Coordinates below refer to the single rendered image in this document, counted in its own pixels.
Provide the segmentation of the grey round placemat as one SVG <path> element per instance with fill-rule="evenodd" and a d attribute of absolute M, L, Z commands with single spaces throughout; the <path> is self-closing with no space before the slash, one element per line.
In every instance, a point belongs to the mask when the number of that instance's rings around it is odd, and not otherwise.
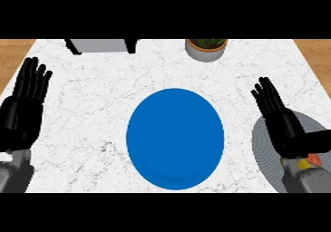
<path fill-rule="evenodd" d="M 279 193 L 285 193 L 286 189 L 280 182 L 283 175 L 280 155 L 272 146 L 263 118 L 258 118 L 251 130 L 251 151 L 258 169 L 261 170 L 270 186 Z M 319 153 L 319 157 L 322 168 L 331 173 L 331 150 L 326 153 Z"/>

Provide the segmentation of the orange sweet potato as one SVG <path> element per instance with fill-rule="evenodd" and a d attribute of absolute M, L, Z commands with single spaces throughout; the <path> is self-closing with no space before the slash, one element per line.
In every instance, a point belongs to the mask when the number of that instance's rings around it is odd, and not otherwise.
<path fill-rule="evenodd" d="M 322 165 L 320 158 L 316 154 L 309 155 L 307 162 L 316 167 L 319 167 Z"/>

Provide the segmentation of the grey box with black legs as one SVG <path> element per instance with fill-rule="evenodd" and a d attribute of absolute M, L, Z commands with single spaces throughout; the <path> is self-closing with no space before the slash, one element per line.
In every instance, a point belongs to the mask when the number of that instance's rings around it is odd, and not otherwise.
<path fill-rule="evenodd" d="M 137 39 L 65 39 L 65 47 L 72 54 L 134 53 Z"/>

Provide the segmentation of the grey potted plant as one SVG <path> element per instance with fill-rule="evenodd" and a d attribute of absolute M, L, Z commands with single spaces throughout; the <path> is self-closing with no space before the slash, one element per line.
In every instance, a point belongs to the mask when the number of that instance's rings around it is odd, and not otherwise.
<path fill-rule="evenodd" d="M 227 40 L 223 39 L 223 41 L 220 43 L 216 43 L 214 45 L 205 43 L 205 46 L 201 46 L 201 43 L 196 42 L 193 39 L 186 39 L 185 51 L 196 61 L 202 63 L 210 63 L 221 58 L 226 42 Z"/>

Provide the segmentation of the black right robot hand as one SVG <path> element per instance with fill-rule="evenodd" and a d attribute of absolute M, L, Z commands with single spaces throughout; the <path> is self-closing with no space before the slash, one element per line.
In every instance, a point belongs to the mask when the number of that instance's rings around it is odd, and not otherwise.
<path fill-rule="evenodd" d="M 283 106 L 279 93 L 267 77 L 258 78 L 251 90 L 261 112 L 275 151 L 285 159 L 306 158 L 331 150 L 331 130 L 304 132 L 291 109 Z"/>

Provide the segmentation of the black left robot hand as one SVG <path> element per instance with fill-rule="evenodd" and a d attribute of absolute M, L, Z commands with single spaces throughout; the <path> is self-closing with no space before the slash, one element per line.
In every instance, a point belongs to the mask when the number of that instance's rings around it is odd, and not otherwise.
<path fill-rule="evenodd" d="M 0 105 L 0 152 L 27 150 L 35 142 L 50 76 L 38 59 L 27 57 L 12 94 Z"/>

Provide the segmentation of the blue oval plate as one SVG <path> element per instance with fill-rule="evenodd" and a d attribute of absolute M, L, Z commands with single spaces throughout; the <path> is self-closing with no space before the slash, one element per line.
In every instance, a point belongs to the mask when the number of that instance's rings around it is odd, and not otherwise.
<path fill-rule="evenodd" d="M 210 176 L 223 155 L 223 124 L 208 101 L 164 89 L 137 105 L 125 130 L 127 153 L 143 179 L 182 190 Z"/>

